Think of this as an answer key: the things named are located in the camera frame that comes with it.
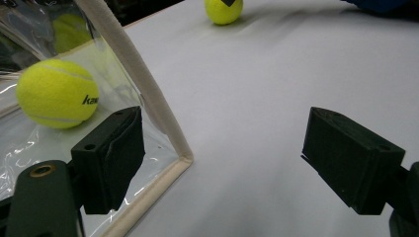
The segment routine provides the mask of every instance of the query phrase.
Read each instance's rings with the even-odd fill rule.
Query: clear plastic sheet
[[[2,47],[4,42],[9,47]],[[111,113],[132,106],[143,109],[146,154],[120,210],[107,215],[86,215],[82,210],[86,235],[99,236],[179,156],[147,114],[112,50],[72,1],[1,2],[0,44],[0,199],[13,195],[18,175],[29,166],[52,159],[70,161],[70,149]],[[100,89],[97,111],[74,128],[37,125],[17,105],[14,90],[21,70],[51,57],[84,66]]]

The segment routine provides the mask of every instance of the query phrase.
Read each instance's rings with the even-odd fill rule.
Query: white surface
[[[190,0],[127,32],[196,162],[129,236],[389,236],[299,155],[309,109],[344,114],[418,159],[418,23],[340,1],[245,1],[217,27]]]

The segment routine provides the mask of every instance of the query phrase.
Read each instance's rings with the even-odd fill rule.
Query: tennis ball
[[[58,53],[66,52],[92,39],[83,18],[74,14],[63,14],[52,21]]]
[[[232,2],[232,0],[205,1],[207,15],[217,25],[233,23],[243,10],[243,0],[235,0],[231,6],[228,6],[227,3]]]
[[[69,128],[95,112],[99,90],[83,67],[70,61],[48,59],[22,73],[16,97],[22,111],[35,122]]]

